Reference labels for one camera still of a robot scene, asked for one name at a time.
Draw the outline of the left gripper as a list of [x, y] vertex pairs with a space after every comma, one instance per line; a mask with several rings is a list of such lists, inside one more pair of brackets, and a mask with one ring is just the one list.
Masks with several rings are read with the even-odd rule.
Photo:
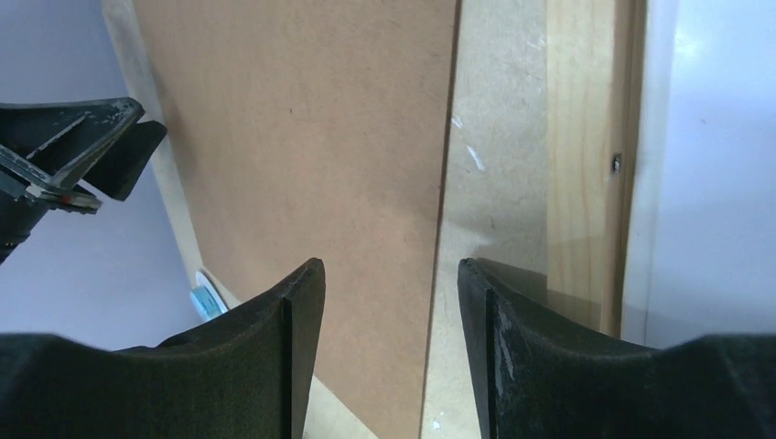
[[133, 98], [1, 105], [1, 260], [51, 210], [94, 214], [102, 202], [84, 180], [126, 201], [167, 136]]

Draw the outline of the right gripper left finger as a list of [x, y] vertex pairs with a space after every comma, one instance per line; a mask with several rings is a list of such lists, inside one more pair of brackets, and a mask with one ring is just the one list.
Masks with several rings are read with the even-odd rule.
[[4, 438], [299, 438], [324, 310], [324, 264], [160, 345], [116, 351], [1, 337]]

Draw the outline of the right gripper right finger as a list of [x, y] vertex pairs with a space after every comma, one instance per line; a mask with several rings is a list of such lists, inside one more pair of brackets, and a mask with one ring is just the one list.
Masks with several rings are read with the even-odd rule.
[[655, 349], [544, 304], [544, 277], [458, 265], [458, 298], [484, 438], [772, 438], [775, 337], [715, 334]]

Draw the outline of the brown backing board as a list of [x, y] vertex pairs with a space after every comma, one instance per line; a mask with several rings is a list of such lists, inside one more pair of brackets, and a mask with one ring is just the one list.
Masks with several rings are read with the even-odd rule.
[[248, 299], [326, 270], [316, 373], [420, 433], [453, 1], [137, 1], [205, 266]]

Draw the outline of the wooden picture frame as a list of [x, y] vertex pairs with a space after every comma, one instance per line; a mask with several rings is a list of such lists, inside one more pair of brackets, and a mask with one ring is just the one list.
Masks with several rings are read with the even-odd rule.
[[546, 5], [550, 304], [613, 337], [621, 329], [647, 9], [644, 1]]

